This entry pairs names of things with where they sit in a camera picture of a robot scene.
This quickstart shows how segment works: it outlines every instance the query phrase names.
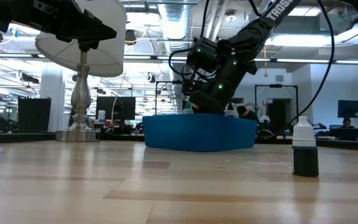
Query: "ceiling pipe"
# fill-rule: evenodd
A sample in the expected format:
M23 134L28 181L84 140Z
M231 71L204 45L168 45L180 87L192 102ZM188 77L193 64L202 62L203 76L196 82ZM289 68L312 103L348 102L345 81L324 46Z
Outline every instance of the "ceiling pipe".
M211 9L211 18L209 18L207 29L206 29L206 32L205 32L205 35L204 35L204 37L206 37L206 38L209 38L209 36L211 35L212 26L213 26L214 21L215 21L216 11L218 10L218 4L219 4L219 0L214 0L213 1L213 5L212 5L212 9Z
M216 41L216 37L218 36L218 32L219 32L219 29L221 27L222 20L223 20L223 17L224 17L224 13L226 12L226 8L227 8L228 4L229 4L229 0L223 0L221 12L220 12L219 18L218 18L218 20L216 22L214 32L213 32L212 37L211 37L212 41Z

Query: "desk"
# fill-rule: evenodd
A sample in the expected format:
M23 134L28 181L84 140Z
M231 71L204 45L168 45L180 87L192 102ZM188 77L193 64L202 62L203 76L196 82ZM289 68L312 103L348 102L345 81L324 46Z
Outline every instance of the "desk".
M358 151L321 147L319 164L293 176L286 145L0 144L0 223L358 223Z

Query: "ceiling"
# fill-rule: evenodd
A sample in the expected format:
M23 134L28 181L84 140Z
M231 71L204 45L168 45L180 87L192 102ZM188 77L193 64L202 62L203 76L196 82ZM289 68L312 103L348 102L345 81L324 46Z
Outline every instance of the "ceiling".
M256 5L261 4L261 0L255 1ZM326 0L323 1L326 9L329 10L330 19L332 19L336 34L340 34L351 28L349 21L353 20L357 14L350 6L341 4L339 1ZM154 7L153 1L149 1L150 6ZM219 19L222 8L222 1L218 1L218 10L216 15L208 14L207 23L211 19L217 21ZM190 5L190 21L189 34L185 41L192 40L199 37L201 33L201 22L204 11L204 1L198 4ZM315 0L302 1L300 6L316 7ZM228 1L226 5L226 12L232 11L232 15L236 20L228 22L225 20L227 16L223 16L222 23L218 30L217 37L219 39L229 38L235 35L242 27L246 25L246 19L251 15L252 8L249 1ZM161 18L158 14L153 13L128 13L127 29L134 29L137 42L134 45L125 46L125 55L167 55L166 42L164 39L163 30L161 27ZM17 33L17 38L14 37L13 32L4 34L4 40L0 44L0 54L39 54L35 48L35 37L39 33L28 27L11 24L12 30ZM327 34L326 23L323 21L322 15L314 17L308 16L289 16L285 21L277 27L274 35L283 34L302 34L302 35L321 35ZM275 57L275 58L328 58L329 47L289 47L266 45L265 49L259 54L259 57ZM358 59L358 41L351 44L338 45L336 50L337 59ZM42 81L42 68L45 58L0 58L0 85L6 86L0 88L0 97L8 100L16 100L17 96L37 96L39 94L39 85L32 83L25 83L20 80L18 71L26 73L34 78ZM290 72L294 65L287 63L270 63L269 68L287 68ZM153 114L154 113L154 93L155 84L147 80L148 75L153 75L157 81L171 81L172 75L166 62L146 62L146 63L125 63L124 64L125 79L122 83L120 96L137 96L139 114ZM66 77L66 106L70 109L71 89L75 82L72 81L74 71L64 68L64 76ZM89 77L88 82L91 87L91 94L93 101L99 95L96 92L96 87L105 89L108 95L116 95L117 89L120 87L123 75L115 78L99 78ZM161 102L158 99L158 107L163 108L158 110L158 113L176 113L180 111L181 96L177 91L173 91L170 85L165 86L167 90L162 91L159 96L164 99ZM95 102L91 105L90 113L94 113Z

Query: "computer monitor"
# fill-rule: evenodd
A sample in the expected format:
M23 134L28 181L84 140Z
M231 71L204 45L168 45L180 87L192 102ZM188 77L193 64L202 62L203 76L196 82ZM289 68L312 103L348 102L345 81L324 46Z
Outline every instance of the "computer monitor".
M339 100L338 118L358 118L358 101Z
M98 118L99 110L104 110L106 119L111 119L112 104L115 99L115 96L98 96L96 99L96 118ZM135 105L135 97L118 97L114 107L114 120L135 119Z

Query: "blue bin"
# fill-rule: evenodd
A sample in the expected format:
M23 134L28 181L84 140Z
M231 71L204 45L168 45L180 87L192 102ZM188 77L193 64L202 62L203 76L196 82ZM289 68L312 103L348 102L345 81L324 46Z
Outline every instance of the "blue bin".
M253 147L257 122L216 114L143 117L147 147L218 152Z

